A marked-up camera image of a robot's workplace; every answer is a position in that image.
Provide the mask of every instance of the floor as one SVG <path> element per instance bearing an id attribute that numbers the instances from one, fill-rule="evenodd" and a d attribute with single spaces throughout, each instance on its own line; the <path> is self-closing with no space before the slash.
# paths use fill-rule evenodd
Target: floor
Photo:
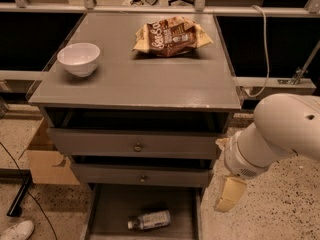
<path id="1" fill-rule="evenodd" d="M 28 159 L 23 151 L 40 120 L 37 108 L 28 105 L 10 105 L 0 120 L 0 142 L 22 169 L 28 168 Z M 251 114 L 236 114 L 228 134 L 245 128 L 251 122 Z M 224 143 L 225 139 L 218 140 L 222 149 Z M 297 156 L 273 164 L 267 173 L 247 181 L 244 196 L 232 210 L 220 213 L 214 207 L 222 180 L 229 175 L 223 158 L 222 153 L 201 203 L 204 240 L 320 239 L 319 163 Z M 0 159 L 2 168 L 15 168 L 2 147 Z M 17 183 L 0 180 L 0 232 L 17 222 L 31 219 L 35 223 L 31 239 L 54 239 L 48 222 L 29 195 L 22 201 L 20 217 L 6 216 L 19 189 Z M 37 184 L 31 185 L 29 192 L 41 204 L 58 239 L 79 239 L 91 197 L 86 185 Z"/>

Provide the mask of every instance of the white bowl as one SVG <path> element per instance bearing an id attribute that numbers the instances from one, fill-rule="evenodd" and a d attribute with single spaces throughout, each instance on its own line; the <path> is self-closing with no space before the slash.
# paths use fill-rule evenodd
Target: white bowl
<path id="1" fill-rule="evenodd" d="M 58 61 L 69 73 L 86 77 L 91 75 L 98 66 L 100 49 L 90 43 L 71 44 L 58 53 Z"/>

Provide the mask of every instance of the white shoe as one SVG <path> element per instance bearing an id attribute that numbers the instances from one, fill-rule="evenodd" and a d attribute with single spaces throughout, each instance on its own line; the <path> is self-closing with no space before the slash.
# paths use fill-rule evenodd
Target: white shoe
<path id="1" fill-rule="evenodd" d="M 34 225 L 31 220 L 20 222 L 0 234 L 0 240 L 26 240 L 34 230 Z"/>

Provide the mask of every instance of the drawer knob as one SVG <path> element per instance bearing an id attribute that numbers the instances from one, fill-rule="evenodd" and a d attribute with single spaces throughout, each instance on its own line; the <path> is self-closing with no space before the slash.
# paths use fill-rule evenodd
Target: drawer knob
<path id="1" fill-rule="evenodd" d="M 142 151 L 142 145 L 140 143 L 136 143 L 136 145 L 133 147 L 133 150 L 135 152 L 141 152 Z"/>
<path id="2" fill-rule="evenodd" d="M 141 178 L 140 178 L 140 182 L 141 182 L 141 183 L 144 183 L 144 182 L 146 182 L 146 181 L 147 181 L 147 176 L 142 175 Z"/>

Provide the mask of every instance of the plastic bottle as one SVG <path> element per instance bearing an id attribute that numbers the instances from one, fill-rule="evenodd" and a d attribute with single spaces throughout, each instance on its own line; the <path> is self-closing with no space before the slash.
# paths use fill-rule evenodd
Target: plastic bottle
<path id="1" fill-rule="evenodd" d="M 133 220 L 128 221 L 129 229 L 148 230 L 152 228 L 165 227 L 170 223 L 168 210 L 142 214 Z"/>

